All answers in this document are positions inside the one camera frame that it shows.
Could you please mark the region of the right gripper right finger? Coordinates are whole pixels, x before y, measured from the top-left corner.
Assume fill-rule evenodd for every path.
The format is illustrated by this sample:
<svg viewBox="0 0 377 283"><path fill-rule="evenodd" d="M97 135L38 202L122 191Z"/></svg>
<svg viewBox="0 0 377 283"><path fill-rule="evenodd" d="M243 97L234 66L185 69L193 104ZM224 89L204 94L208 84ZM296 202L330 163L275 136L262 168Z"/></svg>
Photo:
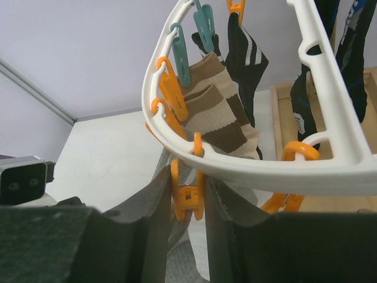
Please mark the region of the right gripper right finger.
<svg viewBox="0 0 377 283"><path fill-rule="evenodd" d="M269 214L208 177L211 282L375 282L375 213Z"/></svg>

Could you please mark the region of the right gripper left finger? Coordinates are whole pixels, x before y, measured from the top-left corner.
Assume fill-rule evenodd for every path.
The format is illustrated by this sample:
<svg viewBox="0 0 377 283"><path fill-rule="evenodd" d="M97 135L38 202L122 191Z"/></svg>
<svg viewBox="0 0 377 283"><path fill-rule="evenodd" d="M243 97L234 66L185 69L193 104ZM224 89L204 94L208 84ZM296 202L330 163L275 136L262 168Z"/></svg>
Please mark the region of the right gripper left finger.
<svg viewBox="0 0 377 283"><path fill-rule="evenodd" d="M1 209L2 282L164 282L171 177L165 167L101 213L84 206Z"/></svg>

